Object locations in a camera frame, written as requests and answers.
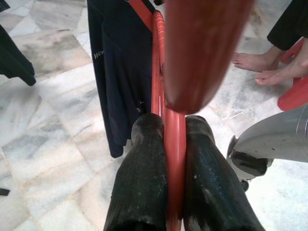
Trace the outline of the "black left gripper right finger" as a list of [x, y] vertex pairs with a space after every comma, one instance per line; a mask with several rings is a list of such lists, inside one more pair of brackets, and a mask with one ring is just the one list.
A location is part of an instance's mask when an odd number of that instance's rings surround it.
[[199, 115], [185, 120], [185, 230], [264, 230], [235, 172], [217, 148], [208, 122]]

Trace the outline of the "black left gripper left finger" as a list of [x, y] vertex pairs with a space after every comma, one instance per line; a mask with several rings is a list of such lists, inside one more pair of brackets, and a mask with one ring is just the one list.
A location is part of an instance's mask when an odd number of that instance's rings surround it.
[[167, 164], [163, 121], [145, 114], [132, 126], [132, 148], [115, 177], [105, 231], [165, 231]]

